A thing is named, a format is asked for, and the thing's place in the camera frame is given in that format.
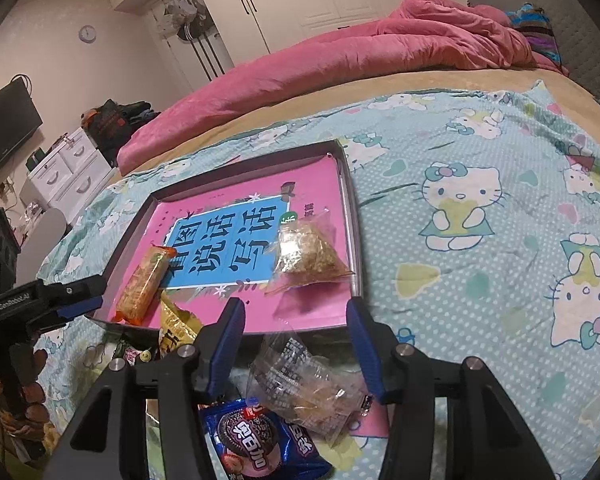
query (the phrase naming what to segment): pink blanket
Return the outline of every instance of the pink blanket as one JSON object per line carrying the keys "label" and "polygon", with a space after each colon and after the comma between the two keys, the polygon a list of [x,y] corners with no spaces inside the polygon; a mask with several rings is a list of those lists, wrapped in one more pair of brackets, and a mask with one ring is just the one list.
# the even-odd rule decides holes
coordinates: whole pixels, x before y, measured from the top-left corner
{"label": "pink blanket", "polygon": [[559,70],[532,53],[503,12],[451,0],[403,0],[384,20],[309,38],[238,65],[181,99],[140,128],[120,149],[127,174],[185,140],[263,106],[363,78],[427,67],[458,70],[540,67]]}

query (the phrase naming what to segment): gray headboard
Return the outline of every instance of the gray headboard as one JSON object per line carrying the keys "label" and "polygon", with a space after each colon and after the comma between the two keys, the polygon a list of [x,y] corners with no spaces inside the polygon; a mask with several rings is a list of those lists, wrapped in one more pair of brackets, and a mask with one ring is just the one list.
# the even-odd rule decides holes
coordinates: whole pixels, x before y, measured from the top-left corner
{"label": "gray headboard", "polygon": [[551,20],[570,78],[600,98],[600,31],[577,0],[467,1],[470,6],[483,4],[501,10],[518,10],[527,2],[542,7]]}

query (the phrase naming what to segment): television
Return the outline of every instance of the television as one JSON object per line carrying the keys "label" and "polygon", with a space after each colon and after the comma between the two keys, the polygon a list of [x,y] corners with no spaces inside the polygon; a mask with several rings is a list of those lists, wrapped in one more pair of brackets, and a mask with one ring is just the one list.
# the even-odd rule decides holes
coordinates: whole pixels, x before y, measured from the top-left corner
{"label": "television", "polygon": [[0,90],[0,168],[42,124],[22,78]]}

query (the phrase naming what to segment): metal screw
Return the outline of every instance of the metal screw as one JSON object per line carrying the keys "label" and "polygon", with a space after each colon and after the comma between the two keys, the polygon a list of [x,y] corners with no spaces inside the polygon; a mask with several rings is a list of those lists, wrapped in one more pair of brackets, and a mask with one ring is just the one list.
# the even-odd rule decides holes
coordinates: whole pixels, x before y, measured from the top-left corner
{"label": "metal screw", "polygon": [[178,355],[182,358],[191,357],[196,352],[196,347],[193,345],[182,345],[180,348],[178,348]]}
{"label": "metal screw", "polygon": [[484,366],[484,362],[479,357],[468,357],[465,362],[469,370],[480,370]]}
{"label": "metal screw", "polygon": [[402,357],[407,357],[413,355],[416,349],[413,347],[413,345],[410,345],[409,343],[400,343],[399,345],[396,345],[395,351],[398,355],[401,355]]}
{"label": "metal screw", "polygon": [[109,363],[109,369],[114,372],[119,372],[126,366],[126,361],[122,357],[117,357]]}

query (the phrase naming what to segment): oreo cookie package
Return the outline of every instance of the oreo cookie package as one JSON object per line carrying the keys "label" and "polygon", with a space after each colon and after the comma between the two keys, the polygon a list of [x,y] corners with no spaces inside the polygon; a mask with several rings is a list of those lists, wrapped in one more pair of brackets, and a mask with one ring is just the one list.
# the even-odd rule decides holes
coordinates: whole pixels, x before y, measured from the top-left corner
{"label": "oreo cookie package", "polygon": [[304,428],[260,405],[232,400],[201,415],[230,480],[317,480],[331,470]]}

